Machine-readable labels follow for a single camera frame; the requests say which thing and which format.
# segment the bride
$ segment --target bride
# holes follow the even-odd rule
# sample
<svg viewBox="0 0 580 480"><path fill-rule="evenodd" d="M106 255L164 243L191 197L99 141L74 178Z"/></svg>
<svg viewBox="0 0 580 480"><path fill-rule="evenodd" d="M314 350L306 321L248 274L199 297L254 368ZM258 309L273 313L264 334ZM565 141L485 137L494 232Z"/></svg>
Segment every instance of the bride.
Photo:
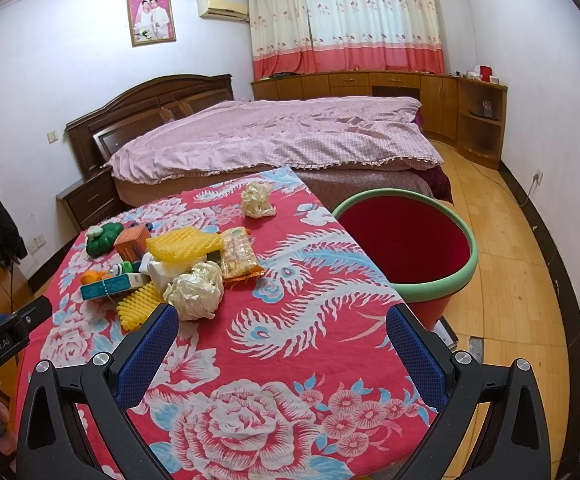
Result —
<svg viewBox="0 0 580 480"><path fill-rule="evenodd" d="M134 35L137 37L137 41L156 39L156 34L152 24L152 10L148 0L141 2L138 12L136 13L136 19L134 20Z"/></svg>

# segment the groom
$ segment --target groom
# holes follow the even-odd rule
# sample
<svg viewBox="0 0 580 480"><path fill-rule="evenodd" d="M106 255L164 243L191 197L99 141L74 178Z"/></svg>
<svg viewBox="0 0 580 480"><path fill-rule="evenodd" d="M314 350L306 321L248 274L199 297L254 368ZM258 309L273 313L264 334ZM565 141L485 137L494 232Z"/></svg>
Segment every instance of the groom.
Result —
<svg viewBox="0 0 580 480"><path fill-rule="evenodd" d="M158 40L169 40L169 16L167 10L159 6L157 0L150 0L150 7L152 8L152 23L154 23L154 30L157 34Z"/></svg>

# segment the human hand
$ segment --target human hand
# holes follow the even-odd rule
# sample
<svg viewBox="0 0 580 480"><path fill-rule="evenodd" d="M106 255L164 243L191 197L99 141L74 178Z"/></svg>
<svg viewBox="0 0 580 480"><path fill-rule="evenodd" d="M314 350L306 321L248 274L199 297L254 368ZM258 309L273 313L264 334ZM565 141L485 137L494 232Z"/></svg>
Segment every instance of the human hand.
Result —
<svg viewBox="0 0 580 480"><path fill-rule="evenodd" d="M10 420L10 412L5 407L5 405L0 402L0 421L5 426ZM3 436L0 438L0 453L9 456L17 450L17 437L11 432L6 430ZM15 461L13 460L10 464L10 469L16 472Z"/></svg>

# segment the air conditioner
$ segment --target air conditioner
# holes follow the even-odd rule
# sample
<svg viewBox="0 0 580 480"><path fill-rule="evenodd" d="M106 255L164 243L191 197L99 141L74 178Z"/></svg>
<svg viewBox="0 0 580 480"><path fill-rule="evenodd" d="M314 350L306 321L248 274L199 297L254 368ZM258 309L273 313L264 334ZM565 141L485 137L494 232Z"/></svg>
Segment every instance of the air conditioner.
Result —
<svg viewBox="0 0 580 480"><path fill-rule="evenodd" d="M247 22L247 5L224 0L198 0L199 16L231 22Z"/></svg>

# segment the white wall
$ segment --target white wall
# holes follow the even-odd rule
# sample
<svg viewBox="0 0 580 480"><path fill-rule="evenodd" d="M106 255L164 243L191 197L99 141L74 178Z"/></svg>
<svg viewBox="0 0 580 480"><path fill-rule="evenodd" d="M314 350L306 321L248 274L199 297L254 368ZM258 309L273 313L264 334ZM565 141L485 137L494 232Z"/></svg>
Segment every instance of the white wall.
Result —
<svg viewBox="0 0 580 480"><path fill-rule="evenodd" d="M467 72L476 65L476 45L468 0L436 0L441 21L445 72Z"/></svg>
<svg viewBox="0 0 580 480"><path fill-rule="evenodd" d="M509 84L503 161L557 244L580 305L580 12L572 0L470 0L478 62Z"/></svg>
<svg viewBox="0 0 580 480"><path fill-rule="evenodd" d="M246 3L247 0L232 0ZM126 0L19 0L0 8L0 199L28 241L31 276L75 234L55 195L81 175L65 124L151 78L230 73L252 99L249 27L203 20L196 0L171 0L175 43L133 48ZM60 140L48 144L46 133Z"/></svg>

